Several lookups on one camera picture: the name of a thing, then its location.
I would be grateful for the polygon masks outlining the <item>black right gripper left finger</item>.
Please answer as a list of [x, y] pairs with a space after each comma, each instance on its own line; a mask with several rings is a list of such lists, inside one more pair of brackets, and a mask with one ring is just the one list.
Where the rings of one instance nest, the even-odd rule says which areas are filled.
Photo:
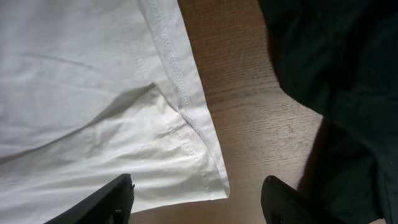
[[131, 176], [121, 174], [46, 224], [128, 224], [134, 187]]

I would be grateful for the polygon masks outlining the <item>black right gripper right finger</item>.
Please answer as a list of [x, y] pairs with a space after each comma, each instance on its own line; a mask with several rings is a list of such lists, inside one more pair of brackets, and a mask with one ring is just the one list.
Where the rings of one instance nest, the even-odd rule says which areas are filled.
[[263, 181], [261, 207], [267, 224], [346, 224], [274, 175]]

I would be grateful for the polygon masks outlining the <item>white t-shirt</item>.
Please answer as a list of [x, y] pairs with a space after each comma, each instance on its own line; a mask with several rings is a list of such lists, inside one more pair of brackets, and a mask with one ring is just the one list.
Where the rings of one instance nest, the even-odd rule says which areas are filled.
[[229, 196], [177, 1], [1, 2], [1, 222], [45, 223], [117, 176], [133, 212]]

